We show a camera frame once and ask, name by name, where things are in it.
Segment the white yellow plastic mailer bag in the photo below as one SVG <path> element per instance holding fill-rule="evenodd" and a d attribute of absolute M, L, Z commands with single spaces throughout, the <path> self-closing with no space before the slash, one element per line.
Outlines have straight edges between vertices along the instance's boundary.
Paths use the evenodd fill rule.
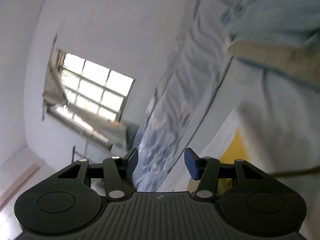
<path fill-rule="evenodd" d="M 227 164 L 234 163 L 235 159 L 249 159 L 244 145 L 244 135 L 242 132 L 239 108 L 231 111 L 215 137 L 213 137 L 212 141 L 199 154 L 199 156 L 216 158 L 222 163 Z M 157 191 L 188 191 L 192 193 L 196 190 L 198 184 L 199 181 L 194 180 L 189 174 L 184 163 L 184 155 L 181 155 Z"/>

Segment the blue pillow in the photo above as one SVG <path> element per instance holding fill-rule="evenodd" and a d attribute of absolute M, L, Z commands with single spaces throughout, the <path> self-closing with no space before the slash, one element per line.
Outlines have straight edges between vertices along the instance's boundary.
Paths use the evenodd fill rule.
<path fill-rule="evenodd" d="M 126 130 L 126 151 L 129 152 L 131 148 L 140 148 L 144 133 L 145 133 L 145 124 L 139 125 L 131 121 L 124 121 L 124 124 L 127 126 Z"/>

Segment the black clothes rack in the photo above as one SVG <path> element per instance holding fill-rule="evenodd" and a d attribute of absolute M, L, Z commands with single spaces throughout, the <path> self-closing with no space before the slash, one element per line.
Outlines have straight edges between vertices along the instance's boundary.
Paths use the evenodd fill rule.
<path fill-rule="evenodd" d="M 83 150 L 79 150 L 76 146 L 72 148 L 72 162 L 79 159 L 87 159 L 91 164 L 101 163 L 107 157 L 106 153 L 95 148 L 92 145 L 85 145 Z"/>

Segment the window with bars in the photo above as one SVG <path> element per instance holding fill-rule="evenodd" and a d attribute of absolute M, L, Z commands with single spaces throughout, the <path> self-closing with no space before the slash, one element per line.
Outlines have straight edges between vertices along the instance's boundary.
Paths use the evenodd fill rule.
<path fill-rule="evenodd" d="M 51 60 L 57 67 L 58 77 L 69 101 L 107 120 L 121 122 L 135 82 L 133 78 L 62 50 L 56 50 Z M 111 143 L 66 106 L 47 108 L 56 111 L 84 131 Z"/>

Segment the patterned window curtain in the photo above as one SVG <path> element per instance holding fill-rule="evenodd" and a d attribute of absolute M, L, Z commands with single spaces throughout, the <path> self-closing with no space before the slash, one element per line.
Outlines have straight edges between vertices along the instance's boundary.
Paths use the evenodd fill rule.
<path fill-rule="evenodd" d="M 106 137 L 112 144 L 118 148 L 127 147 L 127 126 L 125 124 L 107 120 L 105 117 L 76 106 L 67 99 L 62 81 L 58 77 L 57 67 L 53 65 L 52 60 L 48 62 L 42 98 L 44 107 L 66 106 L 72 113 L 78 115 L 84 122 Z"/>

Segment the blue printed bed sheet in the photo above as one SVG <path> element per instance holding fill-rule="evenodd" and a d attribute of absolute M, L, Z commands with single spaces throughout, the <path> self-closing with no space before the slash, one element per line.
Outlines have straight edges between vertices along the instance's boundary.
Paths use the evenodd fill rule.
<path fill-rule="evenodd" d="M 319 165 L 318 88 L 235 60 L 188 147 L 199 155 L 237 108 L 250 163 L 267 173 Z"/>

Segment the crumpled blue duvet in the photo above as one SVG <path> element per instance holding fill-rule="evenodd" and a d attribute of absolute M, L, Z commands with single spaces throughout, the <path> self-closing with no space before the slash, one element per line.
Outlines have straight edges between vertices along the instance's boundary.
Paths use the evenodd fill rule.
<path fill-rule="evenodd" d="M 236 0 L 187 0 L 168 67 L 156 87 L 133 145 L 133 184 L 156 191 L 191 141 L 227 72 L 224 13 Z"/>

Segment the folded beige garment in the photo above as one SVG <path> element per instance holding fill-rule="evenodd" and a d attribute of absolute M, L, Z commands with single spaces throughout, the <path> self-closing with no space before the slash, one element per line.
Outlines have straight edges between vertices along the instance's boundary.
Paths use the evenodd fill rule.
<path fill-rule="evenodd" d="M 259 64 L 296 81 L 319 86 L 319 51 L 253 41 L 232 42 L 229 54 Z"/>

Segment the folded light blue jeans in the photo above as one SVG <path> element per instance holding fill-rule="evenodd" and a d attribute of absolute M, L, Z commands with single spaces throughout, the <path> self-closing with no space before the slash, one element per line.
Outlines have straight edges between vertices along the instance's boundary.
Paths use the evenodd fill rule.
<path fill-rule="evenodd" d="M 227 0 L 231 41 L 319 50 L 319 0 Z"/>

